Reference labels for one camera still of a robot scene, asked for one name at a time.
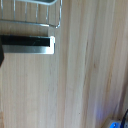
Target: wooden surface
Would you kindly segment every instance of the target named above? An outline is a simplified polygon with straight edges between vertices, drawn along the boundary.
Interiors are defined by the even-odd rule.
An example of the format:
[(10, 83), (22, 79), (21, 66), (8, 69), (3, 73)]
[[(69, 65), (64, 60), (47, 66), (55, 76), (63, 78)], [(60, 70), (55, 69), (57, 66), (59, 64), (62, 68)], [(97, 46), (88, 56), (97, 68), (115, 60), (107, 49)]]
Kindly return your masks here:
[[(0, 26), (0, 33), (54, 34)], [(61, 28), (53, 31), (55, 55), (5, 54), (4, 128), (101, 128), (108, 118), (122, 118), (128, 108), (128, 1), (63, 0)]]

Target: wire rack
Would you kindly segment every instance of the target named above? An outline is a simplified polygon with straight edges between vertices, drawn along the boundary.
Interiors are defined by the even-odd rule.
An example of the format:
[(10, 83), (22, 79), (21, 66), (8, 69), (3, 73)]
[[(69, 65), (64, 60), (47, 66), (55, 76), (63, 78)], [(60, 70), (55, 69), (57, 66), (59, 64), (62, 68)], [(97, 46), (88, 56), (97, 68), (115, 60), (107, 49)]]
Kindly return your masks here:
[(38, 12), (39, 12), (38, 11), (38, 7), (39, 7), (39, 4), (40, 3), (38, 3), (38, 2), (36, 3), (36, 22), (28, 22), (27, 21), (27, 5), (28, 5), (28, 2), (25, 2), (25, 21), (17, 21), (17, 20), (15, 20), (16, 0), (13, 0), (14, 1), (14, 9), (13, 9), (13, 13), (14, 13), (13, 15), (14, 15), (14, 17), (13, 17), (13, 20), (6, 20), (6, 19), (3, 18), (4, 17), (4, 13), (3, 13), (3, 8), (4, 8), (3, 1), (4, 0), (1, 0), (1, 19), (0, 19), (0, 22), (28, 24), (28, 25), (37, 25), (37, 26), (52, 27), (52, 28), (59, 28), (60, 27), (60, 24), (61, 24), (62, 0), (60, 0), (60, 7), (59, 7), (59, 10), (58, 10), (59, 11), (59, 23), (57, 25), (55, 25), (55, 24), (49, 24), (48, 23), (48, 19), (49, 19), (49, 6), (52, 6), (52, 5), (46, 5), (47, 6), (46, 23), (38, 23), (37, 22), (37, 20), (38, 20)]

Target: metal wire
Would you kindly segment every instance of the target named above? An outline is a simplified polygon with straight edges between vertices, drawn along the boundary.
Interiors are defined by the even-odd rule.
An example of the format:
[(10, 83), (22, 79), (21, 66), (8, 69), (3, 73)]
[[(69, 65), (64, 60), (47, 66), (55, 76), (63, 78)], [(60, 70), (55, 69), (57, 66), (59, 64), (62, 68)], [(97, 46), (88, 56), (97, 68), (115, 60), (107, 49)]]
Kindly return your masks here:
[(1, 12), (2, 12), (2, 19), (3, 19), (3, 0), (1, 0)]
[(15, 20), (15, 0), (14, 0), (14, 20)]
[(49, 21), (49, 6), (47, 6), (47, 15), (46, 15), (46, 23)]
[(25, 4), (25, 21), (27, 21), (27, 2)]
[(49, 20), (49, 6), (47, 6), (46, 23), (38, 23), (38, 4), (37, 4), (37, 8), (36, 8), (36, 23), (27, 22), (27, 2), (26, 2), (26, 5), (25, 5), (25, 21), (16, 21), (15, 20), (15, 0), (14, 0), (14, 20), (5, 20), (5, 19), (3, 19), (3, 0), (1, 0), (1, 11), (2, 11), (2, 19), (0, 19), (0, 22), (38, 25), (38, 26), (44, 26), (44, 27), (59, 28), (60, 24), (61, 24), (62, 0), (60, 0), (59, 23), (58, 23), (58, 25), (53, 25), (53, 24), (48, 23), (48, 20)]

